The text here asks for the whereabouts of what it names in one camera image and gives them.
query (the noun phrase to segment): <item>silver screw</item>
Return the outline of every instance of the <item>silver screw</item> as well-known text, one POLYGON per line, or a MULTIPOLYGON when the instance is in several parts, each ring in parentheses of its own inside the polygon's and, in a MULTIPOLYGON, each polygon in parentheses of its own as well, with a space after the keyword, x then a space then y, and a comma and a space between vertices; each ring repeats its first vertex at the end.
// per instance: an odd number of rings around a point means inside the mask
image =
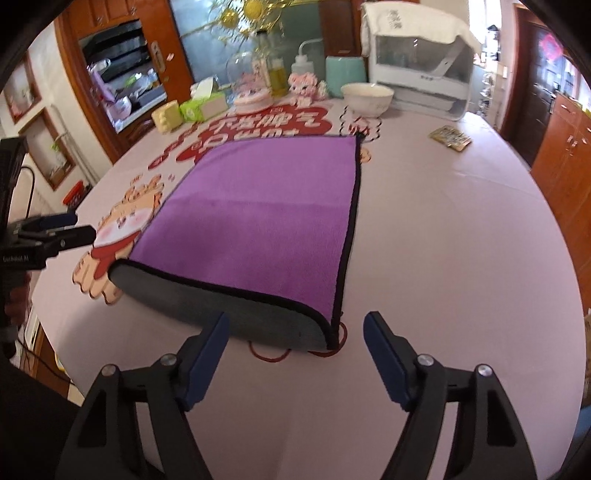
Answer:
POLYGON ((431 355, 427 355, 426 353, 422 353, 417 357, 417 361, 419 365, 424 367, 430 367, 435 363, 435 359, 431 355))
POLYGON ((167 353, 160 357, 160 363, 165 367, 171 367, 177 362, 177 356, 174 353, 167 353))
POLYGON ((105 365, 102 370, 100 371, 100 373, 103 375, 103 377, 110 377, 112 375, 115 375, 115 372, 117 371, 117 367, 109 364, 109 365, 105 365))
POLYGON ((492 375, 492 368, 488 365, 478 365, 478 373, 483 377, 490 377, 492 375))

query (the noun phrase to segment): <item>tissue box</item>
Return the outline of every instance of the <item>tissue box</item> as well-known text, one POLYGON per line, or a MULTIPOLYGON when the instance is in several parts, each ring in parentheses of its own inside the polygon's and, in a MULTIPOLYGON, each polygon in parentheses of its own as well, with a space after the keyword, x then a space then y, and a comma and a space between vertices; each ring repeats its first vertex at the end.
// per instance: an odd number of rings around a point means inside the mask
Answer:
POLYGON ((171 132, 183 124, 183 117, 178 107, 178 102, 169 102, 152 112, 152 119, 158 131, 163 134, 171 132))
POLYGON ((222 92, 212 93, 209 98, 190 99, 180 106, 181 114, 187 122, 204 122, 228 110, 226 96, 222 92))

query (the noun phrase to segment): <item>gold ball decoration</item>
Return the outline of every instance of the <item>gold ball decoration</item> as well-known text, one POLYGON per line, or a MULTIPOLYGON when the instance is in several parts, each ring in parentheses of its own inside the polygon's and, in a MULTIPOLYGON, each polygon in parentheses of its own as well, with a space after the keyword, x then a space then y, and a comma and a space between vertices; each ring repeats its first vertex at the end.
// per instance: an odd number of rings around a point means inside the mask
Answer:
POLYGON ((265 11, 265 7, 261 0, 246 0, 244 7, 242 7, 244 16, 250 21, 258 20, 265 11))
POLYGON ((224 28, 229 30, 234 30, 238 26, 238 21, 240 20, 240 15, 236 10, 232 8, 226 8, 222 12, 222 16, 220 18, 220 23, 224 28))

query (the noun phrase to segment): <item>purple object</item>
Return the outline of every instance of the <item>purple object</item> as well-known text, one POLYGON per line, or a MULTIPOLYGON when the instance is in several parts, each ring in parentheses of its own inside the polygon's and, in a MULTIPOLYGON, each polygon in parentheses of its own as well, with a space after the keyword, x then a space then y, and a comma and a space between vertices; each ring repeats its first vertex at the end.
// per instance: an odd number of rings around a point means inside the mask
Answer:
POLYGON ((320 335, 336 348, 360 174, 356 137, 226 143, 185 176, 110 276, 158 310, 174 304, 176 317, 207 305, 242 324, 233 335, 304 349, 318 348, 320 335), (141 280, 117 275, 121 265, 142 270, 141 280), (148 285, 151 275, 159 280, 148 285), (281 332, 261 340, 248 322, 281 332))

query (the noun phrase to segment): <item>hand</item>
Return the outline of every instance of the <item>hand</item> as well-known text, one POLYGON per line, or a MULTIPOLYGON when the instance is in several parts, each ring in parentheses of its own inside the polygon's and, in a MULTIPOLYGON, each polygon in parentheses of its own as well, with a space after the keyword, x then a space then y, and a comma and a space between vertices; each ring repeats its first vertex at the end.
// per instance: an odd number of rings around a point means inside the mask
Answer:
POLYGON ((4 307, 4 312, 10 317, 13 325, 20 327, 27 319, 29 309, 29 293, 31 274, 25 276, 25 284, 22 287, 13 288, 10 292, 10 301, 4 307))

